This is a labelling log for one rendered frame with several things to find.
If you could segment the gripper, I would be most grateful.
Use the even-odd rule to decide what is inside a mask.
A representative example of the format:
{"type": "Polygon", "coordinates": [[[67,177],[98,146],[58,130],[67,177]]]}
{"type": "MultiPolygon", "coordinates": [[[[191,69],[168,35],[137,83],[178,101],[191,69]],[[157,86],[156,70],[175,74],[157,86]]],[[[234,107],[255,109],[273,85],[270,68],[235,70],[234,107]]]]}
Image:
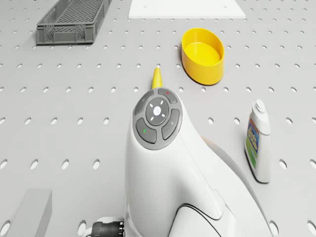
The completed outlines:
{"type": "Polygon", "coordinates": [[[84,231],[83,237],[125,237],[123,217],[99,218],[92,228],[84,231]]]}

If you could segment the grey cube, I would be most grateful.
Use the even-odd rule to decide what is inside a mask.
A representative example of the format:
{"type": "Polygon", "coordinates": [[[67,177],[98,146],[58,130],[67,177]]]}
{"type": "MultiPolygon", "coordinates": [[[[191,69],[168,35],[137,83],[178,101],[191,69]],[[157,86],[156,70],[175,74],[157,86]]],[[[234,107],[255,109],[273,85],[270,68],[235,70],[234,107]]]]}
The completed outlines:
{"type": "Polygon", "coordinates": [[[6,237],[44,237],[51,214],[51,189],[26,190],[6,237]]]}

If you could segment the banana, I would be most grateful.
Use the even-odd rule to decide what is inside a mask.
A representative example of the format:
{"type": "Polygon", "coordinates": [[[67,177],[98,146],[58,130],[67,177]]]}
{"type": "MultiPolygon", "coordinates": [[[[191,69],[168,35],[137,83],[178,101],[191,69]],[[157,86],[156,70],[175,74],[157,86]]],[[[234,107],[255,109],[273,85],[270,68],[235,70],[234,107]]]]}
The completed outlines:
{"type": "Polygon", "coordinates": [[[153,82],[152,82],[152,89],[162,87],[162,77],[161,77],[161,72],[158,67],[155,68],[154,70],[154,75],[153,75],[153,82]]]}

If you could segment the small white bottle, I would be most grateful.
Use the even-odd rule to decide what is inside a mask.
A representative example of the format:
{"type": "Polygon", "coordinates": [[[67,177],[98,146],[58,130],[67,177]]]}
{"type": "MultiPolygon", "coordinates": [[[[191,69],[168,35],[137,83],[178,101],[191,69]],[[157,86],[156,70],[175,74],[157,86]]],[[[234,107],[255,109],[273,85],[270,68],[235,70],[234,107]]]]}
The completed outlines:
{"type": "Polygon", "coordinates": [[[245,151],[255,178],[261,183],[271,180],[271,126],[262,100],[252,103],[246,132],[245,151]]]}

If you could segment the yellow bowl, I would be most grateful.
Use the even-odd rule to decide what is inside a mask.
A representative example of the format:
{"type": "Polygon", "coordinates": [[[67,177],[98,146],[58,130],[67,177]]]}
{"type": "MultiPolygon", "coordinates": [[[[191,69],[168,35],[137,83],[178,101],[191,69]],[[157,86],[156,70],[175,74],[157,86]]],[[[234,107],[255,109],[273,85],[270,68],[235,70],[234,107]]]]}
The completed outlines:
{"type": "Polygon", "coordinates": [[[207,29],[192,28],[184,33],[181,57],[186,73],[200,84],[216,84],[224,75],[224,46],[207,29]]]}

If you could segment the dark grey basket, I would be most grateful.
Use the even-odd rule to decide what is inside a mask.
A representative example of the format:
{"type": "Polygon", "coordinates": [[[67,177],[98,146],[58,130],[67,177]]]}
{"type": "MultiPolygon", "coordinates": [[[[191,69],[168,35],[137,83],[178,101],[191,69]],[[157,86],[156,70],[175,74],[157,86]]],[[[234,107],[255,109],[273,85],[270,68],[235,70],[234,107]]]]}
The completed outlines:
{"type": "Polygon", "coordinates": [[[112,0],[59,0],[37,23],[37,44],[93,43],[112,0]]]}

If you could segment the white board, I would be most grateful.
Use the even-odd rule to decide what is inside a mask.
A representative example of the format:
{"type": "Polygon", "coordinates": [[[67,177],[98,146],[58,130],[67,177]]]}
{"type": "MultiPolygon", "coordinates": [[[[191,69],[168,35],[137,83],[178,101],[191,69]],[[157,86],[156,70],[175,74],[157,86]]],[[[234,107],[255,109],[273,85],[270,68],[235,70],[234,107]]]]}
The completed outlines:
{"type": "Polygon", "coordinates": [[[235,0],[132,0],[131,19],[244,19],[235,0]]]}

